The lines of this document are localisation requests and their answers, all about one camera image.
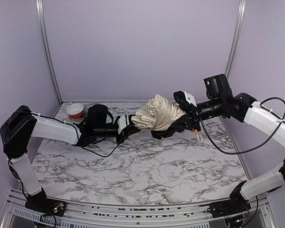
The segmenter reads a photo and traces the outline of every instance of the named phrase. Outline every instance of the metal frame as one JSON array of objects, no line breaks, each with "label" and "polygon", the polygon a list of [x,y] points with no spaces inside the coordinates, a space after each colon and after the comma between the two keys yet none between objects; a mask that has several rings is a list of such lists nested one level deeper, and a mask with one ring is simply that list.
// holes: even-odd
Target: metal frame
[{"label": "metal frame", "polygon": [[226,75],[227,79],[229,79],[229,77],[230,77],[233,62],[234,62],[236,52],[237,52],[237,48],[238,48],[238,44],[240,41],[240,36],[242,33],[242,28],[243,28],[243,23],[244,23],[245,9],[246,9],[246,0],[240,0],[239,5],[238,5],[236,27],[235,27],[235,31],[234,31],[233,40],[232,40],[229,59],[228,59],[226,70],[225,70],[225,75]]},{"label": "metal frame", "polygon": [[43,48],[44,48],[46,60],[47,60],[47,66],[48,66],[49,73],[51,76],[51,81],[52,81],[52,85],[54,88],[56,99],[58,101],[59,106],[61,106],[63,101],[62,101],[61,93],[59,90],[56,74],[54,71],[54,65],[53,65],[53,61],[52,61],[52,57],[50,53],[47,28],[46,28],[45,17],[44,17],[44,12],[43,12],[43,1],[37,0],[36,6],[37,6],[37,16],[38,16],[38,21],[40,25],[40,32],[41,32],[41,37],[42,37]]},{"label": "metal frame", "polygon": [[[209,204],[189,203],[179,205],[129,206],[84,202],[66,202],[64,217],[57,217],[57,228],[210,228],[209,222],[232,216],[212,218],[205,213]],[[251,201],[251,212],[256,209],[256,201]],[[41,218],[42,213],[24,207],[25,198],[20,190],[12,189],[0,221],[0,228],[9,228],[13,216],[19,216],[45,225],[53,225],[51,217]],[[259,209],[262,211],[266,228],[275,228],[268,201],[260,196]]]}]

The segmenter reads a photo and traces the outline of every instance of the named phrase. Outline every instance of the folded cloth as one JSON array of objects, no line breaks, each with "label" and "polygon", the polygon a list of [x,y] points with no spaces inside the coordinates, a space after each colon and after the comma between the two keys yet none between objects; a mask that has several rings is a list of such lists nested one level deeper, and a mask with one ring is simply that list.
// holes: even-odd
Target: folded cloth
[{"label": "folded cloth", "polygon": [[132,122],[139,128],[153,131],[165,131],[170,125],[186,113],[165,97],[156,95],[147,103],[147,109],[139,109]]}]

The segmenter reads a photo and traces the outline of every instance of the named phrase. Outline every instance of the bowl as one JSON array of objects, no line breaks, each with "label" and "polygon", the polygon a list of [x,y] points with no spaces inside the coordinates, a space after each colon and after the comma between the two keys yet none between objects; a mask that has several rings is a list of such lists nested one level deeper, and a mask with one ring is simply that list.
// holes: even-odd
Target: bowl
[{"label": "bowl", "polygon": [[66,114],[68,114],[70,118],[77,119],[84,113],[84,108],[83,104],[74,103],[66,108]]}]

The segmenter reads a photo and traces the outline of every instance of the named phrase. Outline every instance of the purple wall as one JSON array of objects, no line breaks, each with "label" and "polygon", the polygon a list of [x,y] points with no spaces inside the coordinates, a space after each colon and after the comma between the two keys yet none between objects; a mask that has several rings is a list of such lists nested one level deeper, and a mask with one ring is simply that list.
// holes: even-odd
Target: purple wall
[{"label": "purple wall", "polygon": [[[234,94],[246,92],[262,101],[271,96],[285,99],[285,1],[248,0],[243,33],[230,77]],[[283,114],[283,104],[268,103]],[[266,136],[235,120],[226,121],[241,150],[262,143]],[[269,142],[257,151],[244,155],[252,177],[282,162],[285,150]],[[269,193],[277,227],[285,227],[285,186]]]},{"label": "purple wall", "polygon": [[44,0],[52,58],[65,101],[147,100],[223,73],[236,0]]},{"label": "purple wall", "polygon": [[[58,108],[42,49],[36,1],[0,0],[0,126],[22,104],[47,115]],[[39,142],[30,144],[31,153]],[[14,184],[0,138],[0,217]]]}]

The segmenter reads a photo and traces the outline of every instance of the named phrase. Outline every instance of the white marble tabletop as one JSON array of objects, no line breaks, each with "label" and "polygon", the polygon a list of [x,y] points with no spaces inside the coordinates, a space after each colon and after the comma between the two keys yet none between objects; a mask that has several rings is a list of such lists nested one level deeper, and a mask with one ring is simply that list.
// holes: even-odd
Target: white marble tabletop
[{"label": "white marble tabletop", "polygon": [[[135,114],[145,103],[102,103],[114,117]],[[63,104],[56,118],[72,122]],[[91,103],[85,103],[86,109]],[[234,147],[219,118],[205,121],[210,136],[224,150]],[[150,132],[132,135],[108,158],[79,147],[44,139],[33,162],[48,196],[127,205],[201,202],[228,197],[247,179],[236,155],[219,152],[207,139],[199,142],[190,131],[157,140]],[[116,143],[108,139],[89,146],[108,154]]]}]

